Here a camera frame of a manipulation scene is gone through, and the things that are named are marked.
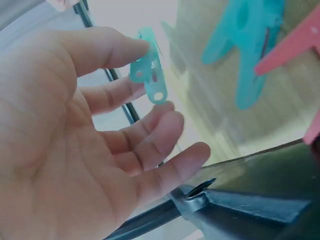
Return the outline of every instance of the clip hole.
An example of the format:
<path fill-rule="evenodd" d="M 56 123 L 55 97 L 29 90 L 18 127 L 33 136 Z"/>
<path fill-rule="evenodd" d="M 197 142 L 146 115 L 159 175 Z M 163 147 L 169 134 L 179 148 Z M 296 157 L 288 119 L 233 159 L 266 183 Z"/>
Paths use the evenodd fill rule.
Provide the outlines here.
<path fill-rule="evenodd" d="M 155 93 L 154 94 L 154 100 L 156 100 L 156 101 L 160 101 L 161 99 L 163 99 L 164 98 L 164 95 L 163 95 L 163 93 L 162 92 L 157 92 L 157 93 Z"/>
<path fill-rule="evenodd" d="M 140 71 L 137 71 L 136 74 L 135 74 L 135 76 L 136 76 L 137 78 L 141 78 L 143 75 L 144 75 L 144 74 L 143 74 L 143 72 L 142 72 L 141 70 L 140 70 Z"/>

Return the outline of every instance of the black plastic part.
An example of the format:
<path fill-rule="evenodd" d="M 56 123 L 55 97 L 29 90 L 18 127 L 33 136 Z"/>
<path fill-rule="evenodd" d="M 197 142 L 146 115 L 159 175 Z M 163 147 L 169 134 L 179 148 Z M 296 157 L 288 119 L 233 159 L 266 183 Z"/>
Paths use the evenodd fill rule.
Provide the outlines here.
<path fill-rule="evenodd" d="M 181 216 L 172 200 L 126 221 L 105 240 L 131 240 Z"/>

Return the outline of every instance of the red clothespin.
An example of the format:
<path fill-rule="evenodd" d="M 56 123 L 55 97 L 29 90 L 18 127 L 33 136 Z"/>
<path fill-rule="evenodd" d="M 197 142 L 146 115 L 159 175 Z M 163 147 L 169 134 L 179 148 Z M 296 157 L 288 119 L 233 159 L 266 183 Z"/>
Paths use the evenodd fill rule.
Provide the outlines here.
<path fill-rule="evenodd" d="M 310 48 L 320 54 L 320 4 L 258 63 L 255 72 L 258 76 L 266 74 Z"/>

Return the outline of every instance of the finger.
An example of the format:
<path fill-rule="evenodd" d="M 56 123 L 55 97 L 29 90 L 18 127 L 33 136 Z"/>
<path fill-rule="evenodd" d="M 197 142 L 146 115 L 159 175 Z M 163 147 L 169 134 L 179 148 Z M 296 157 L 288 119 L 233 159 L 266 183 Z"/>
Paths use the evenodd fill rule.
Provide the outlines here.
<path fill-rule="evenodd" d="M 105 85 L 80 88 L 91 114 L 111 112 L 145 93 L 142 83 L 133 83 L 129 76 Z"/>
<path fill-rule="evenodd" d="M 146 41 L 124 36 L 110 27 L 60 31 L 60 42 L 72 58 L 78 76 L 99 68 L 123 67 L 143 57 L 149 48 Z"/>
<path fill-rule="evenodd" d="M 119 131 L 103 131 L 101 136 L 113 154 L 129 152 L 150 135 L 164 114 L 174 109 L 175 106 L 171 101 L 155 105 L 151 112 L 132 126 Z"/>
<path fill-rule="evenodd" d="M 122 67 L 143 57 L 148 48 L 146 41 L 126 37 L 112 28 L 92 27 L 37 34 L 7 58 L 15 68 L 29 69 L 29 81 L 45 80 L 42 85 L 50 86 L 55 95 L 67 90 L 67 96 L 61 97 L 67 102 L 75 92 L 77 77 L 99 68 Z"/>
<path fill-rule="evenodd" d="M 164 165 L 132 177 L 136 184 L 138 206 L 162 198 L 191 178 L 210 156 L 207 144 L 199 142 Z"/>
<path fill-rule="evenodd" d="M 168 112 L 150 136 L 132 151 L 114 156 L 117 166 L 130 176 L 153 169 L 172 152 L 183 128 L 183 115 L 176 111 Z"/>

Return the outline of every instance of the wooden surface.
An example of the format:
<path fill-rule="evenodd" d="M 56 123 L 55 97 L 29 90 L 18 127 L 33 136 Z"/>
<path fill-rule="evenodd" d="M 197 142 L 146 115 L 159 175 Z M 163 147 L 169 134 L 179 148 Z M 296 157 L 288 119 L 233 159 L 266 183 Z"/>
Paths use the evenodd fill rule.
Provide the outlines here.
<path fill-rule="evenodd" d="M 233 49 L 214 65 L 201 62 L 207 41 L 229 1 L 130 2 L 134 3 L 88 1 L 97 25 L 116 28 L 128 36 L 134 36 L 139 27 L 153 27 L 169 99 L 186 118 L 178 144 L 181 149 L 195 141 L 207 142 L 212 147 L 209 165 L 303 136 L 320 103 L 320 62 L 312 50 L 272 71 L 258 103 L 249 110 L 239 110 L 234 101 L 238 50 Z M 279 41 L 319 2 L 287 0 Z"/>

